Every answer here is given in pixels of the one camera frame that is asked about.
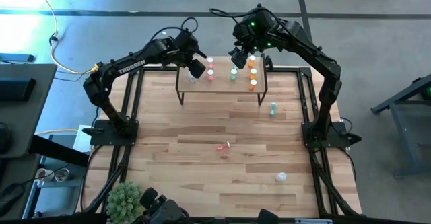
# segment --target wooden tabletop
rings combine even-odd
[[[318,93],[323,78],[315,70],[312,74]],[[189,93],[187,104],[181,106],[175,72],[145,72],[138,139],[127,180],[142,190],[155,188],[191,216],[257,217],[266,208],[280,217],[318,217],[310,160],[302,141],[296,75],[267,76],[269,89],[260,107],[253,94],[217,93]],[[118,78],[110,95],[118,110],[126,81],[127,76]],[[306,94],[310,106],[308,90]],[[269,116],[271,102],[277,102],[274,117]],[[336,104],[331,115],[339,120]],[[218,151],[226,141],[232,147]],[[334,185],[360,213],[349,159],[338,149],[327,152]],[[112,147],[105,146],[94,156],[86,181],[86,206],[106,182],[111,154]],[[287,173],[287,180],[277,182],[278,172]],[[321,185],[329,211],[327,191]]]
[[[201,78],[196,82],[191,83],[189,80],[189,70],[180,68],[178,77],[179,92],[203,92],[203,93],[263,93],[265,91],[265,74],[263,71],[263,60],[261,57],[256,57],[253,67],[247,65],[243,69],[237,69],[238,73],[235,80],[231,80],[230,71],[234,68],[234,63],[230,57],[212,57],[214,59],[213,71],[214,80],[208,80],[207,70],[209,63],[202,57],[197,57],[203,63],[207,70],[202,74]],[[257,84],[253,91],[250,86],[250,70],[256,69],[255,80]]]

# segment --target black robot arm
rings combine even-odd
[[[154,39],[142,50],[130,52],[128,56],[110,63],[97,63],[97,71],[92,73],[84,82],[84,89],[95,106],[100,107],[109,117],[109,121],[118,135],[129,135],[131,126],[125,115],[117,112],[109,100],[112,84],[117,77],[139,69],[147,64],[161,64],[163,67],[174,63],[179,67],[188,67],[191,74],[199,78],[205,71],[205,66],[194,54],[206,58],[199,50],[197,39],[187,29],[181,29],[176,38],[167,37]]]
[[[286,50],[296,53],[315,68],[325,78],[319,93],[321,108],[304,136],[309,138],[306,141],[321,143],[327,139],[331,127],[329,111],[341,88],[341,67],[308,39],[298,22],[279,19],[264,7],[257,7],[247,14],[234,27],[233,35],[237,39],[235,45],[241,46],[241,49],[235,47],[230,52],[232,62],[243,68],[249,53],[277,48],[280,52]]]

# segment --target concrete floor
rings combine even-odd
[[[300,13],[298,0],[49,0],[55,9],[98,11],[205,12],[214,7],[245,12],[257,3],[278,13]],[[305,0],[309,13],[431,14],[431,0]],[[46,9],[43,0],[0,0],[0,9]],[[163,26],[179,26],[183,17],[61,16],[56,57],[75,70],[86,70],[139,50]],[[199,17],[195,33],[203,52],[227,55],[232,50],[232,20]],[[48,37],[53,19],[40,15],[0,15],[0,51],[31,53],[37,63],[51,63]],[[431,175],[394,179],[405,166],[399,137],[389,112],[374,116],[380,103],[417,77],[431,72],[430,20],[310,19],[312,38],[341,65],[341,115],[362,136],[352,147],[357,187],[365,215],[386,219],[431,220]],[[278,65],[307,65],[288,52],[269,53]],[[57,77],[77,78],[57,73]],[[90,124],[95,107],[77,83],[54,81],[38,130]]]

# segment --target succulent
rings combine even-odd
[[[123,224],[138,217],[143,207],[139,203],[142,192],[132,182],[120,183],[109,192],[106,213],[110,215],[114,224]]]

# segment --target white cap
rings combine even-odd
[[[286,174],[286,173],[284,173],[284,172],[280,172],[280,173],[278,173],[276,176],[275,176],[275,179],[277,180],[277,181],[284,181],[284,180],[286,180],[288,178],[288,175]]]

